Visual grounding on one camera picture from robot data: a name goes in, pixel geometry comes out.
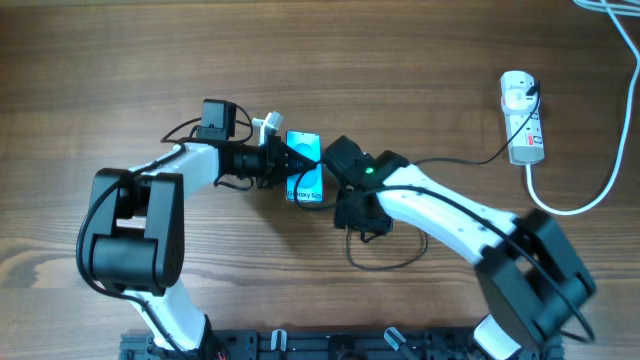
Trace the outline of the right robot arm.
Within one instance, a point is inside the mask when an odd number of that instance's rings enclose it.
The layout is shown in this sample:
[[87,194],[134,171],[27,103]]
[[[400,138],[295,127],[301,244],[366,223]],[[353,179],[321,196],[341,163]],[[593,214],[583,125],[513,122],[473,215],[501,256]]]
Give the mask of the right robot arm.
[[595,339],[580,308],[596,285],[559,223],[533,209],[523,217],[470,200],[429,178],[405,157],[363,152],[342,136],[322,162],[340,190],[334,224],[362,239],[388,234],[396,221],[416,227],[464,258],[474,269],[488,315],[473,332],[494,359],[545,350],[576,319]]

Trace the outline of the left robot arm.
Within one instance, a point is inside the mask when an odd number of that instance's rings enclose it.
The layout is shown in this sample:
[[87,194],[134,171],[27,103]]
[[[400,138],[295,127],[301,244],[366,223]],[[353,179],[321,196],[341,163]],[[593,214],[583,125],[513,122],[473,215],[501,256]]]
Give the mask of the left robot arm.
[[190,136],[163,137],[171,152],[130,169],[103,168],[94,177],[76,266],[94,291],[135,306],[152,331],[148,353],[159,359],[216,359],[224,351],[180,279],[186,198],[221,185],[225,175],[271,188],[317,165],[277,136],[276,113],[250,131],[259,135],[258,145],[236,139],[241,110],[206,99]]

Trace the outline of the teal screen Galaxy smartphone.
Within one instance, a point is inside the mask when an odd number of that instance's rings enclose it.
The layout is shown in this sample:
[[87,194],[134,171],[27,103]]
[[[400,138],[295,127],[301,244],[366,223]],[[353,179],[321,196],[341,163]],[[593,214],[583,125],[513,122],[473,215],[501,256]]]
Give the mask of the teal screen Galaxy smartphone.
[[289,130],[286,144],[301,155],[317,162],[314,170],[307,172],[297,187],[298,200],[301,203],[320,203],[324,198],[323,170],[321,160],[321,137],[315,133]]

